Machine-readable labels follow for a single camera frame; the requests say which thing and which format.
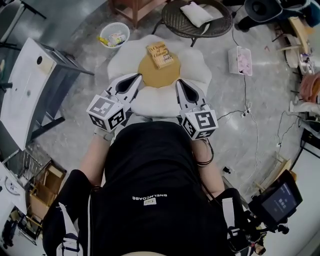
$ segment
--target white pillow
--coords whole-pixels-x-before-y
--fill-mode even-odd
[[[204,23],[212,21],[214,18],[195,2],[180,7],[185,16],[195,25],[200,28]]]

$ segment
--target black wicker chair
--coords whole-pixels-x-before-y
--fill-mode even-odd
[[[193,47],[198,38],[220,37],[232,28],[231,13],[222,3],[215,0],[195,0],[194,2],[198,5],[213,6],[220,11],[223,17],[207,22],[201,27],[196,27],[180,10],[180,7],[189,3],[182,0],[171,1],[163,7],[162,19],[155,25],[152,34],[156,32],[160,24],[165,24],[174,34],[183,38],[191,38],[191,47]]]

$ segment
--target white table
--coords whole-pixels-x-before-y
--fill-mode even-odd
[[[21,150],[65,119],[55,119],[80,73],[93,75],[66,54],[28,38],[14,64],[0,120]],[[51,122],[42,125],[45,116]]]

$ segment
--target book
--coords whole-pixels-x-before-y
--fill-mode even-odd
[[[163,41],[150,44],[147,46],[147,49],[158,69],[162,69],[174,62],[174,59],[169,54],[168,48]]]

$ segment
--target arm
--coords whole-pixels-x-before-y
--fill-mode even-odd
[[[89,148],[82,158],[79,170],[85,174],[90,183],[100,186],[104,173],[104,165],[111,141],[100,135],[93,135]]]
[[[197,162],[206,162],[211,159],[210,147],[203,140],[193,140],[191,145]],[[198,166],[198,170],[201,180],[214,197],[217,197],[225,190],[220,171],[213,161],[204,167]]]

